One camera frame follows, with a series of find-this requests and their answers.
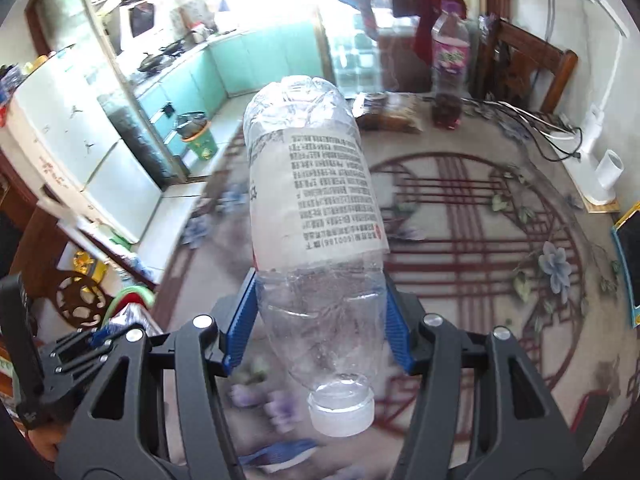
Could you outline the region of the clear plastic bottle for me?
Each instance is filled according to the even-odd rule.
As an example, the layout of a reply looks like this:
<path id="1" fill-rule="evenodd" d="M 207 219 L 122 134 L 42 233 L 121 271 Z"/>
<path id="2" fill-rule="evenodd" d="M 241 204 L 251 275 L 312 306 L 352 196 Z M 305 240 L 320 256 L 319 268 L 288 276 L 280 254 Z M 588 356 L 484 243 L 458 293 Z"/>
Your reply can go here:
<path id="1" fill-rule="evenodd" d="M 250 101 L 243 133 L 257 301 L 320 434 L 374 419 L 388 243 L 360 133 L 329 81 L 287 76 Z"/>

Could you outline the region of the green trash bin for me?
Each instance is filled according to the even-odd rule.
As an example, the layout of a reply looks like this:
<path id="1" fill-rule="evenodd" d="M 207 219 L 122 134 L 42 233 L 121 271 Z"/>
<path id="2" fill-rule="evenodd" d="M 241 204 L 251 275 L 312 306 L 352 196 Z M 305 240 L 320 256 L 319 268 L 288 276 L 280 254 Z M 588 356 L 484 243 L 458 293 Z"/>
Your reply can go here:
<path id="1" fill-rule="evenodd" d="M 181 141 L 198 159 L 209 160 L 216 155 L 218 146 L 204 112 L 179 114 L 175 120 L 175 129 Z"/>

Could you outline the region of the teal kitchen cabinets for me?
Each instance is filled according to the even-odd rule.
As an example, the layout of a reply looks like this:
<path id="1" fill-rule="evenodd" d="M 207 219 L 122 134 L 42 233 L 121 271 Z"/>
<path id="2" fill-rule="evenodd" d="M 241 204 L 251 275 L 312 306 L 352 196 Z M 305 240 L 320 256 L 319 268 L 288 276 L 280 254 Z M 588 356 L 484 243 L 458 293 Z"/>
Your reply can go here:
<path id="1" fill-rule="evenodd" d="M 181 155 L 186 144 L 174 133 L 175 114 L 203 112 L 213 118 L 225 102 L 260 90 L 292 75 L 321 77 L 321 55 L 314 25 L 309 22 L 232 32 L 166 58 L 149 73 L 130 78 L 139 105 L 170 154 Z"/>

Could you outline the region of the red basin green rim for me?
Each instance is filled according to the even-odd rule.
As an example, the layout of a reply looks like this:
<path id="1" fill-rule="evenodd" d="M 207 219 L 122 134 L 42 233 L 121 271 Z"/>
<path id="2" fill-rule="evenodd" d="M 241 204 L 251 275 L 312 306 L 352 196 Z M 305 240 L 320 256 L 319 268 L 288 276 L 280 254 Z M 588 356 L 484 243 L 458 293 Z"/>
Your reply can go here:
<path id="1" fill-rule="evenodd" d="M 105 311 L 104 321 L 119 314 L 128 304 L 137 304 L 146 310 L 151 310 L 154 306 L 155 294 L 152 290 L 140 285 L 132 285 L 122 289 L 118 295 L 111 301 Z"/>

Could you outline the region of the floral tablecloth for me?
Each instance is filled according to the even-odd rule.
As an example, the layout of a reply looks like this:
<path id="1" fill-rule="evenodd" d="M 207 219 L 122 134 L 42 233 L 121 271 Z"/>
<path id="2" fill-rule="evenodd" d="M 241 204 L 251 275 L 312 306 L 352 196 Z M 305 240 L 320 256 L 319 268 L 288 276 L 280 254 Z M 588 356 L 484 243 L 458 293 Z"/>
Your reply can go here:
<path id="1" fill-rule="evenodd" d="M 614 219 L 585 211 L 563 167 L 489 110 L 470 110 L 454 131 L 424 124 L 362 140 L 396 287 L 470 332 L 509 327 L 573 431 L 587 477 L 637 478 L 639 334 Z M 372 427 L 323 437 L 309 421 L 306 391 L 256 327 L 219 389 L 247 478 L 386 479 L 419 385 L 386 354 Z"/>

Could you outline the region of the dark wooden chair left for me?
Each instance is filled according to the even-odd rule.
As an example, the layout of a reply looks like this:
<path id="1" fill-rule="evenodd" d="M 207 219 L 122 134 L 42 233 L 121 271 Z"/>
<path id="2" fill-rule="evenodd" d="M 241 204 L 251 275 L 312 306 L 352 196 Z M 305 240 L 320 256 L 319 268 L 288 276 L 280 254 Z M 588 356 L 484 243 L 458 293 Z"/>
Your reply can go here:
<path id="1" fill-rule="evenodd" d="M 21 190 L 9 190 L 1 208 L 17 222 L 21 237 L 8 273 L 21 275 L 26 294 L 50 302 L 70 327 L 96 328 L 107 319 L 112 301 L 124 291 L 126 278 L 150 292 L 157 290 L 131 263 L 88 237 L 73 240 L 53 214 Z"/>

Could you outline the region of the brown snack package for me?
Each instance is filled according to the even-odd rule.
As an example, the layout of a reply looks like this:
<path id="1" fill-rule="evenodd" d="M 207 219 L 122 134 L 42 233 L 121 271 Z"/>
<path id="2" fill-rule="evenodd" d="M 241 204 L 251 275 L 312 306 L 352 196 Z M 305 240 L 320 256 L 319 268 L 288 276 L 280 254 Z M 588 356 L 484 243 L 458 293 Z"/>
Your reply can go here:
<path id="1" fill-rule="evenodd" d="M 352 102 L 352 114 L 361 131 L 419 134 L 424 130 L 421 104 L 413 93 L 360 93 Z"/>

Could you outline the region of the white refrigerator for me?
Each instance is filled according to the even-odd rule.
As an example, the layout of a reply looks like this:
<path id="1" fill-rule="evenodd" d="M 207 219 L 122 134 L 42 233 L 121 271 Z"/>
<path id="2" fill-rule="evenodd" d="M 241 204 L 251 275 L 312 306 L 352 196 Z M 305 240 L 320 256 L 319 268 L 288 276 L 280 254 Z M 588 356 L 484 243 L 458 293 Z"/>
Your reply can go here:
<path id="1" fill-rule="evenodd" d="M 17 87 L 6 124 L 65 206 L 130 243 L 140 240 L 162 191 L 73 66 L 70 50 L 52 54 Z"/>

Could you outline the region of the black wok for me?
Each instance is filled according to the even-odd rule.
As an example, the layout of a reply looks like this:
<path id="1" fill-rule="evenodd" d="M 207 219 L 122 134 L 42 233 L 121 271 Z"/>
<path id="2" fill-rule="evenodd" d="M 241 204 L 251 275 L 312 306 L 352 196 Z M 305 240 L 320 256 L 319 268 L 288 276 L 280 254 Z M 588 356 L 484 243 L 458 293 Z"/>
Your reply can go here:
<path id="1" fill-rule="evenodd" d="M 161 47 L 155 53 L 147 53 L 145 58 L 138 66 L 140 73 L 151 73 L 168 60 L 174 60 L 184 53 L 184 39 L 180 38 L 168 44 L 166 47 Z"/>

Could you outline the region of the wooden chair far side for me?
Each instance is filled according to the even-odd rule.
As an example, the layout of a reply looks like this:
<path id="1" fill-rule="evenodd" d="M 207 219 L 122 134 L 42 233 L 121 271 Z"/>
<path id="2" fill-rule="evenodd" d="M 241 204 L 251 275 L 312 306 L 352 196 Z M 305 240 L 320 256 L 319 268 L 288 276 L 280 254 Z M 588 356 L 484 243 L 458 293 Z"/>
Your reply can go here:
<path id="1" fill-rule="evenodd" d="M 471 94 L 477 99 L 493 96 L 511 104 L 525 104 L 533 96 L 539 77 L 546 73 L 551 81 L 538 110 L 553 114 L 577 64 L 574 51 L 562 51 L 491 15 L 478 46 Z"/>

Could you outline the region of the purple label drink bottle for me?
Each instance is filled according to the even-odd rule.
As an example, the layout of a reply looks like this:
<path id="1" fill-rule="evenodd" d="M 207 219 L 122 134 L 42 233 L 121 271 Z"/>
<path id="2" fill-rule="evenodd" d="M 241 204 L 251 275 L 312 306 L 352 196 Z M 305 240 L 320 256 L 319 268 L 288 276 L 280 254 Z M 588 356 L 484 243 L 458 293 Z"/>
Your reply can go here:
<path id="1" fill-rule="evenodd" d="M 448 130 L 457 128 L 461 119 L 471 53 L 462 11 L 457 1 L 442 0 L 442 12 L 432 28 L 432 121 Z"/>

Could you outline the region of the range hood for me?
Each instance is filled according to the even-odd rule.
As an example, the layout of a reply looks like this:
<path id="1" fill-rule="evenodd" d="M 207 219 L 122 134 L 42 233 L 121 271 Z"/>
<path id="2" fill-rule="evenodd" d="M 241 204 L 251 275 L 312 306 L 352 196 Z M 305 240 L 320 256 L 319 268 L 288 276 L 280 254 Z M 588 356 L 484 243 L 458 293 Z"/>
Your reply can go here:
<path id="1" fill-rule="evenodd" d="M 166 0 L 122 0 L 106 12 L 102 27 L 114 53 L 156 51 L 162 39 Z"/>

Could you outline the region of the dark red hanging garment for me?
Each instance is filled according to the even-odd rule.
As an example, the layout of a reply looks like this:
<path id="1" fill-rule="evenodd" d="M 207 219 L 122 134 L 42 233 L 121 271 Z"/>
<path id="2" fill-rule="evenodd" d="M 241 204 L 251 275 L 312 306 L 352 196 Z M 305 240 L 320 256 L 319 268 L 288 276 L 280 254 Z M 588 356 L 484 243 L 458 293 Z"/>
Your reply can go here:
<path id="1" fill-rule="evenodd" d="M 453 1 L 460 6 L 462 18 L 466 17 L 463 0 L 419 0 L 420 22 L 414 37 L 413 51 L 427 66 L 432 65 L 432 29 L 442 14 L 442 3 Z"/>

